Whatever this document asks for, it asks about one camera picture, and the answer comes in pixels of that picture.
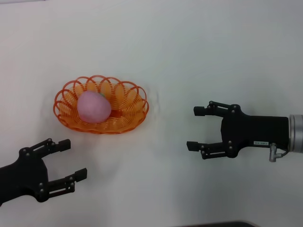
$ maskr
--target woven plastic basket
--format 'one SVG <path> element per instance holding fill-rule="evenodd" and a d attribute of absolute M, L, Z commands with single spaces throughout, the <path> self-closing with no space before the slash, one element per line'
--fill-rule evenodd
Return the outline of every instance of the woven plastic basket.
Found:
<path fill-rule="evenodd" d="M 110 102 L 112 112 L 105 122 L 94 124 L 80 119 L 77 101 L 87 90 L 102 93 Z M 66 83 L 56 95 L 53 105 L 54 114 L 64 126 L 94 134 L 120 134 L 131 131 L 144 121 L 148 110 L 147 96 L 142 87 L 129 81 L 101 75 L 79 77 Z"/>

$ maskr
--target pink object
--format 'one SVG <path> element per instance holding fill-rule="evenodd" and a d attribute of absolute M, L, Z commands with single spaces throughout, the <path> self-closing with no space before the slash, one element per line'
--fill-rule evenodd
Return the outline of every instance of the pink object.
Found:
<path fill-rule="evenodd" d="M 104 122 L 112 111 L 109 101 L 101 94 L 85 91 L 79 97 L 77 110 L 81 120 L 87 123 Z"/>

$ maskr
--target white table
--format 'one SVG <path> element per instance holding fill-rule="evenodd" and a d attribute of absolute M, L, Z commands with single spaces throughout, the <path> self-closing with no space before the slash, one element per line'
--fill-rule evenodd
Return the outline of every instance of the white table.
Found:
<path fill-rule="evenodd" d="M 247 114 L 303 114 L 300 0 L 48 0 L 0 5 L 0 166 L 46 138 L 50 180 L 88 169 L 76 192 L 0 208 L 1 227 L 168 227 L 247 220 L 303 225 L 303 155 L 269 150 L 203 160 L 186 141 L 220 141 L 208 101 Z M 91 135 L 55 118 L 55 94 L 79 76 L 130 80 L 150 111 L 134 131 Z"/>

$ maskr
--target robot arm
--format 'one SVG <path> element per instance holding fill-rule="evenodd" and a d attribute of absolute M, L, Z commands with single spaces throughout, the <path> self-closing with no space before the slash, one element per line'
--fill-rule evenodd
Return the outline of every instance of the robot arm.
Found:
<path fill-rule="evenodd" d="M 303 152 L 303 118 L 301 115 L 291 115 L 289 119 L 287 117 L 249 116 L 242 112 L 239 105 L 226 105 L 213 101 L 209 102 L 207 108 L 196 106 L 194 113 L 195 116 L 214 115 L 223 118 L 221 143 L 187 142 L 188 150 L 201 151 L 203 159 L 234 158 L 245 147 L 270 148 L 269 160 L 271 162 L 275 162 L 276 158 L 283 157 L 289 151 Z M 277 148 L 285 152 L 277 154 Z"/>
<path fill-rule="evenodd" d="M 44 202 L 51 197 L 74 192 L 75 182 L 87 178 L 87 169 L 59 180 L 48 181 L 47 168 L 42 160 L 46 155 L 70 148 L 70 140 L 56 144 L 52 139 L 30 148 L 22 148 L 16 162 L 0 168 L 0 206 L 22 195 L 31 195 L 38 202 Z"/>

